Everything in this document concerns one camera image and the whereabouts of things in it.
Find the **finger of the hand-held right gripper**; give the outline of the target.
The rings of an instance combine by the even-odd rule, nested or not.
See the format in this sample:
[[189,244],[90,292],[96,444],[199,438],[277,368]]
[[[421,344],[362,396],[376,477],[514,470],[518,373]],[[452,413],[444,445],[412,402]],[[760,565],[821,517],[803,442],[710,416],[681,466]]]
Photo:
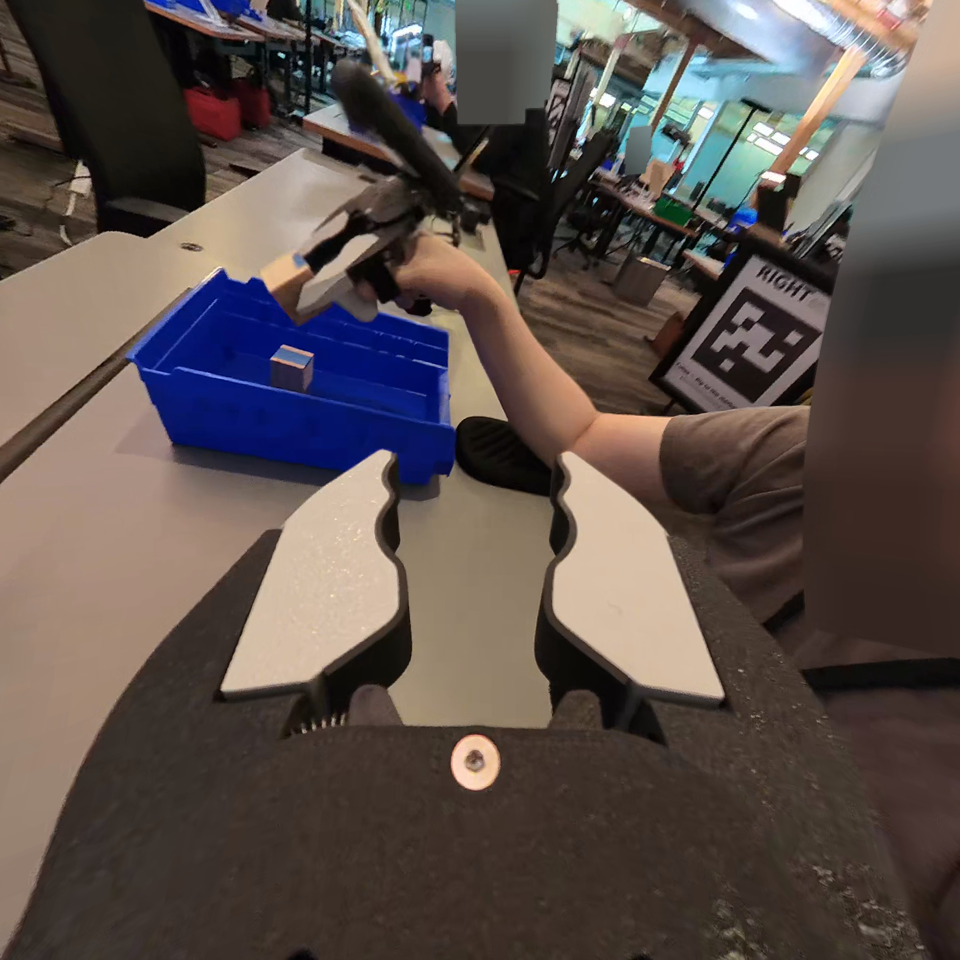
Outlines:
[[302,247],[302,260],[310,272],[320,272],[341,257],[346,246],[368,233],[364,212],[340,212],[321,223]]
[[[304,242],[294,251],[303,254]],[[299,301],[300,307],[307,305],[321,308],[319,314],[330,306],[339,304],[343,307],[359,306],[361,319],[368,322],[375,315],[373,307],[367,307],[362,297],[356,294],[356,285],[359,280],[351,277],[351,272],[363,271],[369,264],[379,258],[389,241],[382,236],[361,236],[350,241],[337,260],[316,271],[315,278],[304,288]]]

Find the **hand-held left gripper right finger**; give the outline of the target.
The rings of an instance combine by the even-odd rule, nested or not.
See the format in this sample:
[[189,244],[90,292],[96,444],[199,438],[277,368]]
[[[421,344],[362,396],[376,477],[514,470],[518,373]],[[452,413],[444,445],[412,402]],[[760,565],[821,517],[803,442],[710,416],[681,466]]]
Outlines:
[[551,701],[593,693],[603,714],[643,700],[715,710],[725,691],[666,529],[572,452],[551,480],[549,562],[535,662]]

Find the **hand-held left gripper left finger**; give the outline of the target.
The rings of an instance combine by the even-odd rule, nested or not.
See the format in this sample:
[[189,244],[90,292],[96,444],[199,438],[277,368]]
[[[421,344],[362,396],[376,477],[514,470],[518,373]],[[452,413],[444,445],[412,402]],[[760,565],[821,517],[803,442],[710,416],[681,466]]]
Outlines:
[[223,675],[223,700],[298,694],[315,710],[346,710],[360,687],[402,677],[412,629],[398,485],[397,455],[379,450],[287,518]]

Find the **blue-taped wooden cube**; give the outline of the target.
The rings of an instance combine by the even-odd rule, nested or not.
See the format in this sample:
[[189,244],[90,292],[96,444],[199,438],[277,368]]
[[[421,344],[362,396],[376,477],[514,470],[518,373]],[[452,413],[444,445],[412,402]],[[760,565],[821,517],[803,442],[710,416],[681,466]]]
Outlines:
[[297,251],[289,251],[266,265],[259,274],[267,291],[295,326],[302,326],[318,316],[322,308],[307,304],[300,306],[302,294],[316,272]]
[[270,357],[270,387],[307,394],[314,371],[315,355],[312,351],[282,344]]

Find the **blue plastic bin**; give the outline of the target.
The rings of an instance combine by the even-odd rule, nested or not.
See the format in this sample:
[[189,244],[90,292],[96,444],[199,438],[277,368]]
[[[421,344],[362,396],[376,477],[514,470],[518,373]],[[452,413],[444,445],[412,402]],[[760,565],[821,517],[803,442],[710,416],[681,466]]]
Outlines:
[[[282,345],[315,355],[307,393],[270,386]],[[221,269],[126,356],[174,444],[337,472],[388,450],[413,485],[451,472],[450,333],[431,324],[332,305],[296,326],[260,278]]]

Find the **person's right forearm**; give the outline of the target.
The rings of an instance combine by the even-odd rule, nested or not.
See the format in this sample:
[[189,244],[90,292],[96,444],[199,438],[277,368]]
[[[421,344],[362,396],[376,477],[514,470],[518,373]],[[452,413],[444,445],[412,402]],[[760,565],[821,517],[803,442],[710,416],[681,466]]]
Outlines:
[[670,419],[600,412],[484,270],[455,287],[454,308],[510,426],[547,467],[573,453],[647,506],[669,496],[661,463]]

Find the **person's right hand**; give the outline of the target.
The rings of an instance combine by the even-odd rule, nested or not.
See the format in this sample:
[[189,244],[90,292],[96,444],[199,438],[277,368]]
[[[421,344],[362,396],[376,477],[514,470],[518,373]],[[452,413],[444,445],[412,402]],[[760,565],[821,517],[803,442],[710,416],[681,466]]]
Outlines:
[[392,276],[399,292],[385,302],[407,313],[425,299],[466,317],[474,307],[491,305],[504,293],[496,279],[462,249],[434,234],[410,238]]

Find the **wooden edged desk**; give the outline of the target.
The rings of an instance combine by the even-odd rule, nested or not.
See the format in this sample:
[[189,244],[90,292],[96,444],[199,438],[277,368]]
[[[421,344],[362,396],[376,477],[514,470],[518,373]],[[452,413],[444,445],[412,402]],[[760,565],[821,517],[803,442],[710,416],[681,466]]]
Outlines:
[[[363,132],[352,131],[342,104],[334,103],[308,114],[303,118],[303,129],[320,138],[322,150],[330,151],[331,144],[362,156],[362,162],[388,164],[395,168],[400,162],[395,152],[390,151],[380,141]],[[425,126],[422,136],[443,164],[453,171],[461,157],[450,138],[443,132]],[[463,165],[459,169],[459,185],[462,192],[476,200],[489,202],[495,196],[492,182],[484,174],[477,173],[471,166]]]

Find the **red storage case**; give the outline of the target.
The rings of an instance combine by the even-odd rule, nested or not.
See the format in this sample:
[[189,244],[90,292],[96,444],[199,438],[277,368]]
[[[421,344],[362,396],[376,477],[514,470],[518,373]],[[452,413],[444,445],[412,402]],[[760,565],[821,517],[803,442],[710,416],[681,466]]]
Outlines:
[[238,102],[241,124],[246,129],[262,130],[273,121],[269,90],[250,78],[234,78],[232,91]]
[[182,90],[190,122],[206,137],[229,142],[242,134],[240,102],[224,91],[203,86]]

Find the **black office chair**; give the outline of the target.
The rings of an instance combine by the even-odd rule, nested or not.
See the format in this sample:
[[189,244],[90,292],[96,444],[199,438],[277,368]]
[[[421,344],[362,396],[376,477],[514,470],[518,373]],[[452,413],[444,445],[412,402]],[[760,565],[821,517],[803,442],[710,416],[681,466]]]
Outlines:
[[148,238],[198,210],[205,156],[139,1],[10,1],[68,156],[90,174],[97,228]]
[[[565,176],[555,184],[551,202],[549,240],[546,254],[555,258],[559,251],[582,248],[587,237],[595,233],[599,214],[594,211],[592,176],[611,154],[617,152],[618,137],[610,128],[595,132],[583,145],[581,156],[574,161]],[[554,246],[554,237],[561,221],[574,230],[574,236],[559,246]]]

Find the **black wrist rest pad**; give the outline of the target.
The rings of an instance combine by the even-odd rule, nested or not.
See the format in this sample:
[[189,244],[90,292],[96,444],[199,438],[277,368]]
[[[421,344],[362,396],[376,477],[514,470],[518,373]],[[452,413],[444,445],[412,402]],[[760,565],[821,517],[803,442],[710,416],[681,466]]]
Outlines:
[[499,489],[548,497],[552,471],[509,422],[472,415],[456,428],[455,460],[474,480]]

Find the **wooden top workbench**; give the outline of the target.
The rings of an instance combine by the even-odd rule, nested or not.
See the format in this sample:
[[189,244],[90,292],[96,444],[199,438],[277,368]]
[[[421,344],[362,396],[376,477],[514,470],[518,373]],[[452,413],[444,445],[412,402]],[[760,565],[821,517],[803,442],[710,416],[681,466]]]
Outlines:
[[317,26],[312,2],[298,3],[298,18],[275,17],[269,2],[145,1],[146,10],[212,42],[222,55],[243,58],[269,85],[275,70],[282,79],[276,107],[280,116],[302,120],[326,103],[330,71],[336,62],[366,54],[353,33]]

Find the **grey metal bin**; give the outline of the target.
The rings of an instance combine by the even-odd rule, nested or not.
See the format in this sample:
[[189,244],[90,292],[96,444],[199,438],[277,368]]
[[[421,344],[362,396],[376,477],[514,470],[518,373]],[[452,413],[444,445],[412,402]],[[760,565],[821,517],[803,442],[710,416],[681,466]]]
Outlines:
[[647,307],[670,274],[670,266],[663,262],[628,254],[611,283],[612,293],[632,306]]

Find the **framed marker sign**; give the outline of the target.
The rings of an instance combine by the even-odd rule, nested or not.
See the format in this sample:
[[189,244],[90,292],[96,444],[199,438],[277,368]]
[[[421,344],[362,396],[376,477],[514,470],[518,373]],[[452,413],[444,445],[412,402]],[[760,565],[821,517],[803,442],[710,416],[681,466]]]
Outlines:
[[693,413],[798,403],[815,378],[834,283],[778,246],[742,241],[651,383]]

